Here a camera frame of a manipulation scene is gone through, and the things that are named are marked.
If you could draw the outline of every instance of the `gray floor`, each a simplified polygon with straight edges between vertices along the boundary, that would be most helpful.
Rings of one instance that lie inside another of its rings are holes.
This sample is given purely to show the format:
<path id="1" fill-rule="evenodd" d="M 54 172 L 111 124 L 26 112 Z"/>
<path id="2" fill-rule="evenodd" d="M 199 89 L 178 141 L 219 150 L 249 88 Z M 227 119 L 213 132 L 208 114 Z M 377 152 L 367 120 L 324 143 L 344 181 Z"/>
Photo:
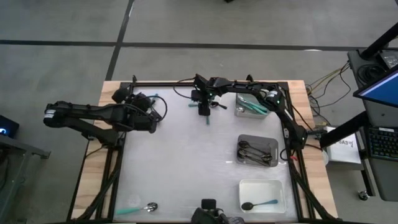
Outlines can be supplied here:
<path id="1" fill-rule="evenodd" d="M 116 41 L 126 6 L 127 0 L 3 0 L 0 39 Z M 137 0 L 124 41 L 367 46 L 398 21 L 397 12 L 394 0 Z M 0 45 L 0 114 L 21 124 L 18 139 L 52 151 L 48 161 L 32 161 L 11 218 L 66 219 L 87 141 L 70 129 L 44 126 L 44 108 L 57 100 L 96 103 L 112 52 L 111 47 Z M 113 80 L 130 80 L 132 74 L 140 80 L 179 80 L 195 73 L 228 78 L 250 73 L 256 79 L 311 83 L 346 60 L 345 52 L 122 48 Z M 355 89 L 349 70 L 343 77 Z M 346 89 L 334 80 L 320 104 Z M 321 112 L 341 124 L 363 109 L 348 95 Z M 355 191 L 364 187 L 358 171 L 328 173 L 341 218 L 396 222 L 398 203 L 357 199 Z"/>

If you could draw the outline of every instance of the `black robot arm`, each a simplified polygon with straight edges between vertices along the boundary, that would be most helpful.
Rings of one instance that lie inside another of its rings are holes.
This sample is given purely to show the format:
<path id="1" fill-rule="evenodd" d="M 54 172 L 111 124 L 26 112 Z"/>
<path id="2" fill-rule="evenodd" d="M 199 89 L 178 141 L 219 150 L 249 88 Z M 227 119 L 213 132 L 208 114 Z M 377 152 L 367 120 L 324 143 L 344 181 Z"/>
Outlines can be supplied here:
<path id="1" fill-rule="evenodd" d="M 229 81 L 226 78 L 210 78 L 209 80 L 200 75 L 195 76 L 193 84 L 196 90 L 192 90 L 191 98 L 199 102 L 199 115 L 209 116 L 209 101 L 215 96 L 225 93 L 247 93 L 256 97 L 258 102 L 277 114 L 287 131 L 285 138 L 290 139 L 290 147 L 295 150 L 303 149 L 307 141 L 307 131 L 298 125 L 286 108 L 286 100 L 279 86 L 265 85 L 256 82 Z"/>

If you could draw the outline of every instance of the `computer monitor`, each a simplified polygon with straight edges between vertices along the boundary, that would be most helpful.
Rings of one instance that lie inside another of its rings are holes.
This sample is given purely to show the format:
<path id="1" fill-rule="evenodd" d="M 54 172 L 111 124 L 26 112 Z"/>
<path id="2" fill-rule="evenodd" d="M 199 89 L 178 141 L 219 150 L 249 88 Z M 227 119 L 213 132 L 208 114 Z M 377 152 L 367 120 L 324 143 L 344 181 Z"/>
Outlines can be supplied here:
<path id="1" fill-rule="evenodd" d="M 354 96 L 398 108 L 398 65 L 379 80 L 355 91 Z"/>

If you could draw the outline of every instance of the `monitor screen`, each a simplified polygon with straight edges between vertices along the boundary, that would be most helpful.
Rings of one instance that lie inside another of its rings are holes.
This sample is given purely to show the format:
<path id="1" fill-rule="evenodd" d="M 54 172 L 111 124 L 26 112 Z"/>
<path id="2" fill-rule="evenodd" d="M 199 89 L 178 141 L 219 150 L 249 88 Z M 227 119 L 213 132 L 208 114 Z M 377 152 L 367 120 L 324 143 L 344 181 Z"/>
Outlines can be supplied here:
<path id="1" fill-rule="evenodd" d="M 398 107 L 398 70 L 357 92 L 357 96 Z"/>

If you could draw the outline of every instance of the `white tray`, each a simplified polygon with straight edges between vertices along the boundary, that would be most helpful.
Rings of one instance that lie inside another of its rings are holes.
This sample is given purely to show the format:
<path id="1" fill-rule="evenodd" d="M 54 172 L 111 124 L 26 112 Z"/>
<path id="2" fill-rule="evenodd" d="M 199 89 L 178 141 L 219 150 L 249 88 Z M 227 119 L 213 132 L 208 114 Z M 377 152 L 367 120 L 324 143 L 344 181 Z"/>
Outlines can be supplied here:
<path id="1" fill-rule="evenodd" d="M 277 204 L 257 205 L 244 213 L 285 213 L 286 203 L 282 182 L 279 180 L 241 180 L 239 183 L 239 201 L 253 204 L 278 200 Z"/>

